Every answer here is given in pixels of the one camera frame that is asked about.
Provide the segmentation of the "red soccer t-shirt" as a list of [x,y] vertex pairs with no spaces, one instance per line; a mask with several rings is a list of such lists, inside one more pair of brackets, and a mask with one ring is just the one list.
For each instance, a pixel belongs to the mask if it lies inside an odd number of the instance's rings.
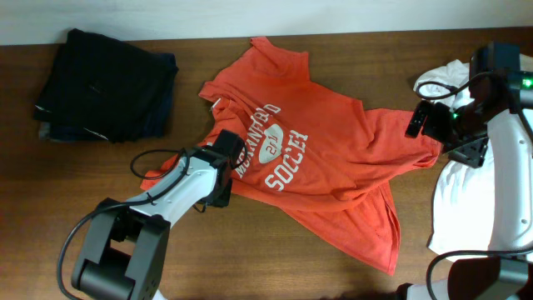
[[246,144],[232,191],[280,208],[319,238],[386,274],[401,229],[390,180],[432,167],[441,145],[409,138],[411,112],[378,108],[311,80],[309,56],[255,37],[200,92],[223,130]]

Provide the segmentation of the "white t-shirt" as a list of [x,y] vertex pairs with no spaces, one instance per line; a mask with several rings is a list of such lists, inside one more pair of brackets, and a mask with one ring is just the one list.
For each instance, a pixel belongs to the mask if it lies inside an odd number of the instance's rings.
[[[459,60],[423,73],[413,90],[431,97],[434,104],[456,110],[473,102],[463,90],[446,97],[451,88],[463,86],[472,62]],[[486,251],[491,242],[495,217],[495,162],[487,146],[481,167],[450,160],[442,169],[433,193],[433,233],[428,248],[437,254],[459,250]]]

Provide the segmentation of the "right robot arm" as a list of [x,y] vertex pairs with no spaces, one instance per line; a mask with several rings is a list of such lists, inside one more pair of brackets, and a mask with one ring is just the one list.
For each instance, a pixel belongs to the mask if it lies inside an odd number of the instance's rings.
[[430,247],[446,278],[399,286],[400,299],[532,296],[532,71],[518,46],[476,50],[467,77],[427,73],[406,129],[442,144]]

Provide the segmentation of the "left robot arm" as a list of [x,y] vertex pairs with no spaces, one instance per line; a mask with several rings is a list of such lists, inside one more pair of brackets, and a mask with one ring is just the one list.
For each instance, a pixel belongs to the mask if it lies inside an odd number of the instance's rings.
[[190,209],[224,208],[232,171],[247,154],[244,140],[222,130],[215,142],[180,149],[169,170],[153,175],[155,185],[125,202],[111,198],[68,234],[89,226],[74,265],[71,285],[92,299],[161,299],[159,289],[172,227]]

